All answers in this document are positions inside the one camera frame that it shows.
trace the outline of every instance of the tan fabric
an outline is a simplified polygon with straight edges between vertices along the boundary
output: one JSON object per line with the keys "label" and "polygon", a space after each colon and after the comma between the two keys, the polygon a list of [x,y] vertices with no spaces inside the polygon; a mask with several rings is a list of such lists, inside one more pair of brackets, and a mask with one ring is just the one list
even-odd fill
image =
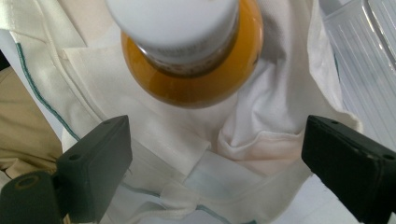
{"label": "tan fabric", "polygon": [[60,140],[14,70],[0,71],[0,170],[10,178],[53,172],[61,154]]}

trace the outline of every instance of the green stitching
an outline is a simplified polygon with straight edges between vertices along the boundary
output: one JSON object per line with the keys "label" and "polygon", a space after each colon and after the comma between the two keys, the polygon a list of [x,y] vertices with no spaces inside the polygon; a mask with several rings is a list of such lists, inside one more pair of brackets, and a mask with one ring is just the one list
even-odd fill
{"label": "green stitching", "polygon": [[32,80],[32,76],[30,75],[29,69],[27,68],[26,60],[25,60],[25,57],[24,57],[24,54],[23,54],[21,43],[17,43],[16,45],[17,45],[18,54],[20,56],[20,61],[21,61],[21,66],[22,66],[23,73],[25,74],[26,79],[28,80],[30,87],[32,88],[33,92],[35,93],[35,97],[41,102],[41,104],[43,104],[49,110],[49,112],[51,114],[53,114],[55,116],[55,118],[57,120],[59,120],[62,123],[62,125],[66,128],[66,130],[70,133],[70,135],[72,135],[78,141],[79,137],[71,130],[69,125],[66,123],[66,121],[64,121],[64,119],[58,114],[58,112],[56,112],[49,105],[49,103],[40,95],[39,90],[35,86],[35,82]]}

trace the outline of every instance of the white cloth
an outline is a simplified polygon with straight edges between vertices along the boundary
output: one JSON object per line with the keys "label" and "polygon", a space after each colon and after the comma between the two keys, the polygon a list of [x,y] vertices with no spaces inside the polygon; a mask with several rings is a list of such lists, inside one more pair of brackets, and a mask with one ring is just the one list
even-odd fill
{"label": "white cloth", "polygon": [[[310,175],[300,159],[308,115],[361,131],[359,121],[341,107],[318,1],[258,3],[264,49],[251,78],[226,101],[189,110],[160,103],[136,84],[122,58],[120,30],[103,1],[0,1],[0,18],[5,18],[0,28],[19,43],[37,97],[67,131],[79,138],[100,120],[129,115],[138,143],[125,183],[131,194],[143,189],[160,200],[133,210],[128,204],[137,203],[137,196],[122,202],[116,195],[110,219],[126,221],[133,213],[131,221],[183,218],[204,207],[222,221],[269,222]],[[212,170],[205,169],[208,164]],[[217,165],[230,169],[214,172]],[[243,183],[246,191],[238,191],[235,183]],[[233,193],[215,198],[222,189]]]}

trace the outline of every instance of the pill bottle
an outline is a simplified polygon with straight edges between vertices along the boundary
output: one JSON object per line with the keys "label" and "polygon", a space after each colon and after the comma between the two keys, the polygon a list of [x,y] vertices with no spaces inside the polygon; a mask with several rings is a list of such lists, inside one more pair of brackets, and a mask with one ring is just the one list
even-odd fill
{"label": "pill bottle", "polygon": [[248,79],[262,50],[256,0],[107,0],[125,61],[156,99],[216,104]]}

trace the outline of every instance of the white cap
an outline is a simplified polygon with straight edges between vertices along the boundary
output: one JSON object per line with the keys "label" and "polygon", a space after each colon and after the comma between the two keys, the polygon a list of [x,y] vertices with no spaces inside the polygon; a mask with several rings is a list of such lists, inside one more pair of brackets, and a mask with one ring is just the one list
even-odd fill
{"label": "white cap", "polygon": [[238,0],[107,0],[117,24],[155,61],[196,63],[229,42]]}

